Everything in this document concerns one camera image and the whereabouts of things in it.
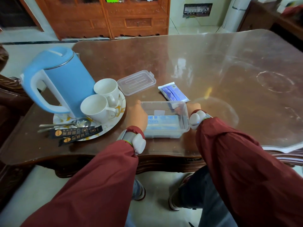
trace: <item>glossy brown tabletop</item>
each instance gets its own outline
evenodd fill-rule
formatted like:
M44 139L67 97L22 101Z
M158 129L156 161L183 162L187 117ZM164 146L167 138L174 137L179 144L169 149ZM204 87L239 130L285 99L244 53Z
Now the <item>glossy brown tabletop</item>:
M126 96L127 107L136 99L165 101L157 87L174 81L192 102L253 136L264 149L303 147L303 54L270 31L82 41L73 50L95 81L119 80L140 70L154 74L157 83ZM43 96L56 104L48 90ZM38 125L52 123L52 118L34 105L2 147L1 161L21 164L58 155L96 155L125 129L124 115L101 137L58 147L58 140L47 133L37 134ZM142 155L200 156L188 134L148 139Z

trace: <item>white wrist sensor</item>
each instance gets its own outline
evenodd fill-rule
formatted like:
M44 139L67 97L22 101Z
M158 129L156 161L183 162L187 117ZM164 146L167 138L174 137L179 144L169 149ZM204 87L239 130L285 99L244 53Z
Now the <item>white wrist sensor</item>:
M189 118L189 125L191 129L196 130L200 123L202 123L203 120L212 118L209 114L205 113L202 110L197 111L196 113L193 113Z
M141 134L126 132L126 130L120 134L117 140L127 141L134 148L136 155L141 154L146 146L146 140L142 137Z

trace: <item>red sleeve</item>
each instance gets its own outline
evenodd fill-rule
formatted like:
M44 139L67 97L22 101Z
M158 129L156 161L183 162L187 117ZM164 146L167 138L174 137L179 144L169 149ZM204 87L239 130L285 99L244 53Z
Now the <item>red sleeve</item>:
M129 127L128 131L144 137L138 127ZM137 166L133 147L126 141L116 141L96 155L21 226L123 227Z
M196 144L238 226L303 226L303 178L252 137L209 118Z

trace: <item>metal spoon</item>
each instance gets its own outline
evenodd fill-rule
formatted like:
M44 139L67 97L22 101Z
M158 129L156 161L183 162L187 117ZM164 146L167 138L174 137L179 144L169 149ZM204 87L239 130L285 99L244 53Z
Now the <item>metal spoon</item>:
M55 127L46 128L46 129L40 129L37 132L38 133L42 133L42 132L45 132L45 131L49 131L49 130L52 130L52 129L55 129L55 128L59 128L59 127L63 127L63 126L68 126L68 125L74 125L75 127L88 127L88 126L91 125L91 122L88 119L75 119L71 123L43 124L42 127L48 127L50 125L55 125Z

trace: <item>blue kettle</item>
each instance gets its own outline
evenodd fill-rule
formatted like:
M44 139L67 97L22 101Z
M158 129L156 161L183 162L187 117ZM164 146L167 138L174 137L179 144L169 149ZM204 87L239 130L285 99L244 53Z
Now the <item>blue kettle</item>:
M66 47L55 47L39 53L20 76L21 85L31 99L50 113L68 113L83 118L82 101L95 94L95 81L78 56ZM62 106L51 105L42 97L37 83L42 80Z

